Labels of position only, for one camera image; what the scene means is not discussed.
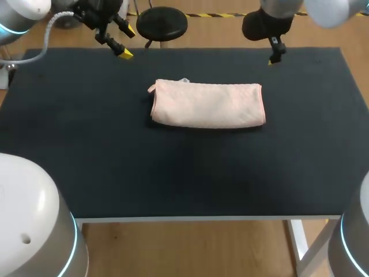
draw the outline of white table leg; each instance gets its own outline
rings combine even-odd
[[[78,228],[82,231],[83,222],[78,219],[76,219],[76,222],[77,222]]]
[[[323,228],[310,248],[307,248],[301,220],[290,220],[288,227],[296,257],[298,277],[309,277],[327,257],[329,238],[338,220],[331,219]]]
[[[287,223],[291,236],[293,253],[295,254],[296,264],[298,264],[308,251],[304,226],[300,219],[288,220]]]
[[[119,10],[119,16],[123,19],[127,19],[129,0],[123,0],[121,9]]]

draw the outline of folded towel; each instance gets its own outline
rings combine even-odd
[[[156,80],[152,119],[171,126],[232,129],[263,125],[259,84],[195,84]]]

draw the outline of table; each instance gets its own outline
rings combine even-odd
[[[268,60],[268,50],[136,51],[135,63],[128,68],[126,64],[110,56],[108,51],[52,50],[43,61],[43,65],[25,66],[18,72],[12,90],[0,112],[0,131],[6,131],[0,138],[0,151],[29,158],[46,169],[58,184],[72,212],[80,218],[81,223],[135,220],[291,219],[309,215],[315,218],[319,216],[336,218],[342,213],[343,206],[349,200],[347,195],[355,189],[355,185],[351,186],[351,184],[357,183],[356,186],[358,186],[361,181],[360,175],[364,175],[369,167],[365,160],[366,155],[369,154],[369,147],[366,145],[369,138],[366,122],[369,115],[339,53],[335,49],[291,50],[290,55],[286,56],[279,68],[270,68],[259,62],[263,57]],[[63,60],[70,57],[69,62],[66,63],[68,67],[63,68],[61,65],[54,69],[48,66],[55,64],[61,56],[64,57]],[[233,74],[225,75],[221,69],[214,66],[206,73],[205,65],[215,61],[215,57],[228,71],[232,65]],[[104,72],[91,70],[88,61],[92,59],[101,68],[109,68],[109,70]],[[165,60],[175,62],[164,62],[162,65],[158,62]],[[244,71],[240,70],[244,68],[244,61],[250,61],[255,65],[252,71],[250,69],[246,71],[247,68]],[[299,63],[304,64],[303,69],[297,69]],[[153,69],[144,66],[145,64],[155,64],[156,67]],[[325,73],[324,78],[318,78],[321,76],[320,71],[326,71],[326,66],[336,70]],[[134,76],[137,76],[138,70],[142,69],[145,73],[138,84]],[[64,78],[56,78],[61,75],[60,73],[63,73]],[[249,83],[255,80],[263,85],[267,124],[259,129],[227,134],[167,130],[158,126],[148,126],[144,120],[146,118],[144,111],[146,109],[149,111],[149,100],[145,97],[147,95],[144,88],[149,87],[150,82],[153,82],[157,76],[173,80],[182,76],[197,82],[204,80],[205,83],[211,83],[214,79],[221,83],[241,81]],[[318,78],[316,80],[319,80],[325,89],[314,91],[311,83],[303,81],[306,77]],[[339,84],[332,81],[337,78],[341,80]],[[282,84],[276,93],[274,88],[279,83]],[[30,98],[25,95],[23,84],[27,85],[29,91],[39,93],[39,97],[35,98],[33,95]],[[117,84],[119,84],[118,88],[124,84],[129,89],[123,92],[120,89],[117,90]],[[73,89],[66,92],[66,85]],[[106,88],[107,95],[104,99],[100,94],[101,86]],[[330,112],[327,113],[324,108],[329,108]],[[122,129],[126,131],[124,135],[119,131]],[[103,131],[103,137],[98,134],[99,131]],[[96,134],[96,138],[86,141],[86,134],[89,136]],[[110,143],[110,146],[105,147],[104,144],[107,143]],[[121,144],[130,145],[124,148],[125,151],[133,151],[128,154],[129,163],[122,160],[121,150],[117,151],[118,156],[112,154]],[[159,150],[163,150],[165,145],[170,151],[164,151],[164,155],[160,155],[162,151],[155,151],[158,145],[162,145]],[[168,153],[174,153],[176,150],[179,156],[172,156],[170,163],[166,163]],[[315,150],[318,150],[318,156],[313,154]],[[202,155],[193,156],[199,151]],[[238,151],[244,151],[248,155],[240,157],[237,154]],[[206,155],[210,155],[211,160],[206,158]],[[152,167],[152,163],[145,162],[147,156],[160,159],[155,159]],[[180,174],[176,167],[185,165],[178,162],[182,158],[188,162],[200,159],[200,163],[196,163],[196,167],[187,167],[189,177],[177,178],[182,185],[173,187],[171,181],[173,179],[166,180],[163,176]],[[219,165],[225,160],[230,164],[222,171]],[[108,167],[103,165],[106,162],[109,162]],[[310,172],[318,173],[305,174],[306,168],[299,166],[299,162],[308,164],[312,168]],[[205,168],[196,170],[204,163],[211,169],[216,169],[213,171],[217,172],[206,171],[206,177],[212,176],[211,182],[208,183],[202,175],[199,175]],[[119,173],[122,169],[116,167],[119,164],[124,164],[130,169],[125,171],[124,178],[129,176],[127,180],[135,184],[134,187],[117,186],[117,184],[123,184],[125,180]],[[250,172],[246,172],[248,174],[246,177],[244,169],[237,168],[237,164],[246,164],[245,168],[251,169]],[[102,166],[104,170],[99,170],[96,165]],[[141,175],[133,172],[134,168],[142,169]],[[270,171],[274,168],[278,168],[278,171]],[[278,174],[279,172],[282,172],[282,175],[268,176],[268,173]],[[86,178],[88,175],[91,177],[87,177],[87,180],[81,179],[81,176]],[[145,176],[151,177],[154,188],[146,185],[150,181],[142,179]],[[222,184],[229,180],[230,176],[235,178],[231,179],[226,191]],[[294,185],[296,178],[302,181],[301,184],[308,184],[310,188],[307,185],[302,187]],[[84,197],[83,205],[78,200],[79,197],[73,196],[81,195],[85,186],[83,184],[96,186],[96,183],[102,180],[106,181],[108,193],[90,188],[90,195]],[[238,185],[238,183],[255,183],[260,187]],[[336,193],[332,203],[322,204],[321,198],[329,197],[334,189],[332,184],[338,185],[341,191]],[[314,196],[316,193],[311,189],[314,185],[321,192],[319,196]],[[279,201],[275,201],[274,195],[278,191]],[[290,197],[292,195],[294,197],[298,195],[299,199],[296,201]],[[99,205],[100,211],[95,208],[99,198],[100,202],[104,203]],[[307,249],[306,240],[299,238],[299,235],[303,234],[301,226],[301,221],[292,221],[290,224],[298,241],[296,245],[300,248],[300,256]],[[310,270],[311,263],[306,265],[301,267],[301,276]]]

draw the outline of black tabletop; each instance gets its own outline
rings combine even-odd
[[[0,152],[54,179],[77,218],[338,215],[369,170],[369,113],[338,49],[52,49],[21,66]],[[155,79],[260,83],[266,124],[166,128]]]

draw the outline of black stool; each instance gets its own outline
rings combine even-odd
[[[155,7],[141,13],[137,18],[137,32],[149,42],[168,42],[182,36],[188,28],[187,17],[180,10],[170,7]]]

